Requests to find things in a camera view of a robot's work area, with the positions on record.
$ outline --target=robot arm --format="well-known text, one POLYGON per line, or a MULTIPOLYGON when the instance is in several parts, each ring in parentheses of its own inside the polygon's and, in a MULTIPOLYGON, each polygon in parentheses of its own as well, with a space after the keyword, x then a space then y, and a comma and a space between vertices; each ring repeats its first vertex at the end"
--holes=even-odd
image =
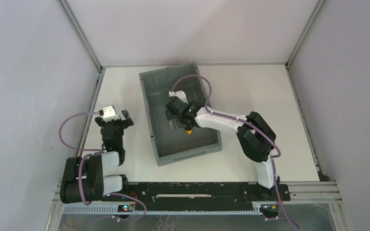
POLYGON ((219 131, 236 134, 244 154, 252 161, 254 161, 258 173, 257 182, 267 188, 271 189, 275 182, 273 177, 273 167, 270 155, 273 151, 272 145, 258 132, 252 130, 244 123, 226 118, 236 117, 246 120, 255 125, 258 129, 264 132, 272 141, 276 139, 276 135, 263 118, 256 112, 251 112, 249 115, 234 115, 214 110, 214 112, 225 115, 213 115, 211 108, 207 111, 201 103, 188 104, 186 96, 183 91, 170 93, 171 101, 166 105, 166 108, 176 116, 179 121, 185 125, 185 129, 189 134, 193 127, 197 128, 212 128, 219 131))

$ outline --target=gray plastic bin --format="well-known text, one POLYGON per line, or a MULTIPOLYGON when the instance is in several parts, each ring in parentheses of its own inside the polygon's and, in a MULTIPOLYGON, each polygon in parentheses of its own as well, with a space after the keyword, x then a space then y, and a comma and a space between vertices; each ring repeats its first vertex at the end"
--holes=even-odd
MULTIPOLYGON (((184 126, 165 108, 171 100, 168 92, 181 77, 199 74, 195 63, 140 73, 151 142, 158 166, 222 150, 220 132, 210 128, 184 126)), ((207 94, 200 78, 182 80, 175 91, 183 90, 188 101, 205 102, 207 94)))

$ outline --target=black robot arm segment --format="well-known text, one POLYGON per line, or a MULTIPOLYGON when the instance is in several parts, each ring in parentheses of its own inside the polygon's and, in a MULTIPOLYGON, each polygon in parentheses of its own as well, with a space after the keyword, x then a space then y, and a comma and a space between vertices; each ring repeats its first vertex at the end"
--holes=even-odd
MULTIPOLYGON (((275 141, 276 134, 259 113, 251 112, 246 116, 246 121, 261 130, 273 142, 275 141)), ((238 136, 243 152, 254 162, 266 162, 270 152, 273 150, 273 146, 261 134, 258 132, 253 134, 251 130, 252 128, 246 124, 238 127, 236 135, 238 136)))
POLYGON ((124 129, 134 125, 129 113, 122 111, 125 120, 122 120, 116 113, 113 106, 108 106, 100 110, 100 116, 95 119, 101 127, 103 149, 107 152, 118 152, 120 165, 124 163, 125 150, 123 148, 122 137, 124 129))

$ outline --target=purple cable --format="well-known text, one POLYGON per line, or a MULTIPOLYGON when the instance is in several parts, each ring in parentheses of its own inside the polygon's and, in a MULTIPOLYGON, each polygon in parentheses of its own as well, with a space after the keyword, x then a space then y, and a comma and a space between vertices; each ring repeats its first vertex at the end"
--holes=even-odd
POLYGON ((81 177, 83 176, 83 165, 84 165, 84 161, 88 158, 92 156, 92 154, 87 154, 85 156, 83 156, 83 158, 81 159, 80 161, 80 165, 79 165, 79 174, 78 174, 78 182, 79 182, 79 192, 80 192, 80 197, 81 197, 81 201, 83 202, 83 204, 85 206, 89 206, 92 202, 87 202, 86 201, 86 198, 84 197, 84 191, 83 191, 83 180, 81 179, 81 177))
POLYGON ((277 176, 276 176, 276 165, 274 163, 274 159, 273 158, 277 158, 277 157, 280 157, 281 156, 281 151, 280 149, 278 148, 278 146, 268 137, 266 136, 266 134, 264 132, 262 132, 260 129, 258 129, 255 125, 247 122, 246 120, 243 120, 243 119, 238 119, 234 116, 231 116, 231 115, 224 115, 224 114, 221 114, 221 113, 217 113, 217 112, 214 112, 213 110, 210 110, 209 107, 208 107, 208 103, 209 103, 209 99, 211 98, 211 94, 212 94, 212 86, 211 86, 211 83, 203 76, 200 76, 200 75, 188 75, 188 76, 184 76, 182 78, 180 78, 179 80, 177 80, 171 91, 173 91, 176 87, 176 85, 182 81, 183 79, 185 78, 189 78, 189 77, 198 77, 198 78, 201 78, 203 80, 206 81, 206 83, 208 84, 209 86, 209 94, 208 94, 208 97, 205 101, 205 110, 209 113, 211 113, 212 115, 215 115, 215 116, 221 116, 221 117, 224 117, 224 118, 228 118, 228 119, 233 119, 233 120, 237 120, 239 122, 242 122, 248 126, 250 126, 252 129, 254 129, 255 131, 257 131, 261 136, 263 136, 277 151, 277 155, 274 155, 274 156, 270 156, 270 159, 271 159, 271 162, 272 162, 272 167, 273 167, 273 180, 275 182, 275 188, 276 188, 276 194, 277 194, 277 199, 278 199, 278 202, 280 203, 280 207, 284 213, 284 216, 285 218, 282 218, 282 217, 279 217, 279 219, 285 219, 287 220, 294 228, 296 228, 297 230, 300 230, 300 226, 297 225, 296 222, 294 222, 293 220, 291 220, 289 218, 289 216, 287 215, 286 213, 286 210, 284 209, 284 205, 283 205, 283 202, 281 201, 281 197, 280 197, 280 193, 278 191, 278 186, 277 186, 277 176))
POLYGON ((76 151, 98 151, 98 152, 103 152, 103 150, 101 149, 83 149, 83 148, 75 148, 73 146, 70 146, 68 145, 62 138, 62 129, 63 129, 63 126, 67 123, 67 121, 73 119, 74 117, 78 117, 78 116, 87 116, 87 115, 98 115, 100 114, 99 112, 83 112, 83 113, 78 113, 78 114, 75 114, 75 115, 72 115, 71 117, 67 118, 61 125, 60 125, 60 128, 59 128, 59 139, 60 139, 60 142, 62 142, 62 144, 64 144, 66 147, 68 148, 71 148, 73 150, 76 150, 76 151))

